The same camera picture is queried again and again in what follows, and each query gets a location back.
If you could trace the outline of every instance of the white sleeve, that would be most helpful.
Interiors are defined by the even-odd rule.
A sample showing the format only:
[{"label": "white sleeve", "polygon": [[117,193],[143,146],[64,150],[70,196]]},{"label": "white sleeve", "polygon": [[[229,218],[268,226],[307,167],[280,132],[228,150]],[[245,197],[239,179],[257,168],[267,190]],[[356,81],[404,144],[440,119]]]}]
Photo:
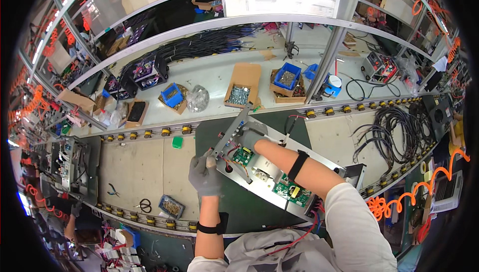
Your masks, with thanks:
[{"label": "white sleeve", "polygon": [[187,272],[225,272],[228,264],[224,259],[210,260],[203,256],[195,257],[188,265]]},{"label": "white sleeve", "polygon": [[326,230],[341,271],[397,271],[391,246],[359,192],[348,183],[326,196]]}]

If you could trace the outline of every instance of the hand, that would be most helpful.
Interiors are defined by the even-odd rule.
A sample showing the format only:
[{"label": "hand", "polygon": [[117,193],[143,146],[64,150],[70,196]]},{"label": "hand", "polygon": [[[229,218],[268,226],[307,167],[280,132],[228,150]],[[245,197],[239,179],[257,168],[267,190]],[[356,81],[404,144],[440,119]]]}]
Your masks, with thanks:
[{"label": "hand", "polygon": [[257,153],[256,150],[254,149],[254,145],[258,140],[268,140],[263,135],[268,134],[268,127],[264,124],[259,124],[257,122],[248,122],[243,125],[243,128],[238,132],[238,135],[236,137],[236,142],[241,144],[243,147],[252,149],[254,153]]},{"label": "hand", "polygon": [[216,170],[216,159],[207,151],[202,157],[193,157],[188,180],[199,196],[220,196],[221,176]]},{"label": "hand", "polygon": [[80,210],[81,210],[81,203],[76,203],[71,206],[71,213],[72,215],[75,216],[75,218],[78,218],[80,216]]}]

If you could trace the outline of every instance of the yellow clothing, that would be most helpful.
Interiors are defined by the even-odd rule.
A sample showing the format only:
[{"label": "yellow clothing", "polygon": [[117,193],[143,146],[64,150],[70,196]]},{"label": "yellow clothing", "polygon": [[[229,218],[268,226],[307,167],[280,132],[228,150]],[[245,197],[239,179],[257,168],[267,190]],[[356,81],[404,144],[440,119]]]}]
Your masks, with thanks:
[{"label": "yellow clothing", "polygon": [[[456,134],[457,138],[461,138],[462,146],[466,146],[466,143],[464,142],[464,126],[462,124],[462,120],[458,121],[458,123],[454,126],[454,134]],[[457,148],[461,147],[454,145],[452,142],[452,136],[449,134],[449,154],[452,155]]]}]

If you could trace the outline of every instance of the green circuit board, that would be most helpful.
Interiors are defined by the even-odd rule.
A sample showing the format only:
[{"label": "green circuit board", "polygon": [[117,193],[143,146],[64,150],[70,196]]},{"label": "green circuit board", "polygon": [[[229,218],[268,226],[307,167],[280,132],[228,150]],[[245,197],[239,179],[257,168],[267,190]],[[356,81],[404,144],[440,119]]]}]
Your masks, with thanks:
[{"label": "green circuit board", "polygon": [[238,149],[235,154],[233,155],[233,161],[242,163],[244,166],[248,166],[248,163],[254,156],[254,152],[242,147]]},{"label": "green circuit board", "polygon": [[296,203],[302,207],[305,207],[309,197],[311,197],[311,191],[299,187],[295,183],[289,180],[288,176],[283,173],[278,185],[273,189],[273,192],[279,196],[288,199],[290,202]]}]

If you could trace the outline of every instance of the scissors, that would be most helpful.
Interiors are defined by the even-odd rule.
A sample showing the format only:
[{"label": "scissors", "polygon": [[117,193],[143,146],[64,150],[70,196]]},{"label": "scissors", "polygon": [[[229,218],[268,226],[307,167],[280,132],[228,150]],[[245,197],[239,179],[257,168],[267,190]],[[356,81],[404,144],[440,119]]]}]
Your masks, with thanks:
[{"label": "scissors", "polygon": [[135,205],[134,207],[139,207],[141,209],[142,212],[144,213],[150,213],[151,212],[151,201],[146,199],[146,198],[143,198],[141,201],[140,201],[140,204],[139,205]]},{"label": "scissors", "polygon": [[120,193],[118,193],[118,192],[115,190],[115,187],[114,187],[112,184],[110,184],[110,183],[108,183],[108,184],[109,184],[110,187],[112,188],[113,192],[108,192],[108,191],[107,191],[107,193],[110,194],[110,195],[116,195],[116,196],[120,197]]}]

